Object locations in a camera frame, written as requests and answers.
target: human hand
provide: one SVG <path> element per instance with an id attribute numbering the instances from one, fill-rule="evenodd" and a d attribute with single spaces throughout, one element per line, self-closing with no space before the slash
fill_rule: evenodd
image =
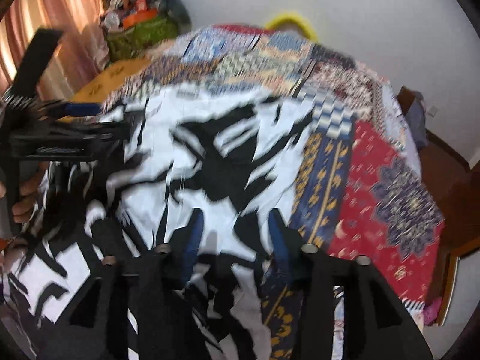
<path id="1" fill-rule="evenodd" d="M 13 218 L 16 223 L 27 223 L 30 220 L 35 202 L 37 201 L 38 187 L 42 182 L 48 166 L 48 162 L 41 162 L 38 166 L 38 172 L 20 186 L 20 196 L 22 196 L 23 199 L 12 208 Z M 3 198 L 6 193 L 5 186 L 0 183 L 0 199 Z"/>

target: pile of clothes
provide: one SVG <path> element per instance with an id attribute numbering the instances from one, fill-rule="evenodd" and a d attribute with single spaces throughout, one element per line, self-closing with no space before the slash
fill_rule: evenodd
<path id="1" fill-rule="evenodd" d="M 100 24 L 112 62 L 136 57 L 142 50 L 191 29 L 181 0 L 118 0 L 100 17 Z"/>

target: finger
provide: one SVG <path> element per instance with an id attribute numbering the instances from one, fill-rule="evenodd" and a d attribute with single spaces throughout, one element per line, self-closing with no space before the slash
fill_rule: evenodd
<path id="1" fill-rule="evenodd" d="M 25 181 L 20 186 L 20 195 L 28 196 L 34 192 L 37 192 L 38 186 L 42 182 L 43 176 L 45 175 L 46 166 L 48 167 L 48 162 L 41 162 L 39 165 L 39 171 L 30 179 Z"/>
<path id="2" fill-rule="evenodd" d="M 14 216 L 13 220 L 15 221 L 15 223 L 22 223 L 22 224 L 27 223 L 32 217 L 32 214 L 33 214 L 33 208 L 30 209 L 30 211 L 26 212 L 25 214 Z"/>
<path id="3" fill-rule="evenodd" d="M 37 201 L 37 193 L 32 193 L 31 195 L 23 199 L 21 202 L 18 202 L 17 204 L 15 204 L 12 207 L 11 211 L 13 212 L 14 216 L 23 215 L 29 212 L 33 208 L 36 201 Z"/>

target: orange packaging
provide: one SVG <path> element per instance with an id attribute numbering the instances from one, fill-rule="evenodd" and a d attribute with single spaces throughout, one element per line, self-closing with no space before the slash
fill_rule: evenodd
<path id="1" fill-rule="evenodd" d="M 123 19 L 123 28 L 130 28 L 131 26 L 134 26 L 137 23 L 141 23 L 142 21 L 153 19 L 154 17 L 157 17 L 157 15 L 158 12 L 156 9 L 149 9 L 147 11 L 134 13 Z"/>
<path id="2" fill-rule="evenodd" d="M 146 11 L 148 9 L 147 0 L 137 0 L 135 1 L 135 10 L 137 12 Z"/>

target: electrical outlet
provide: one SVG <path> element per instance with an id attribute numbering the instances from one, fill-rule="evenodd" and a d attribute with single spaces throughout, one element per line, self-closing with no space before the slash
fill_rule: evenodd
<path id="1" fill-rule="evenodd" d="M 431 117 L 435 117 L 435 115 L 437 114 L 438 112 L 438 108 L 435 107 L 434 105 L 431 105 L 430 107 L 428 107 L 427 109 L 427 114 L 429 114 Z"/>

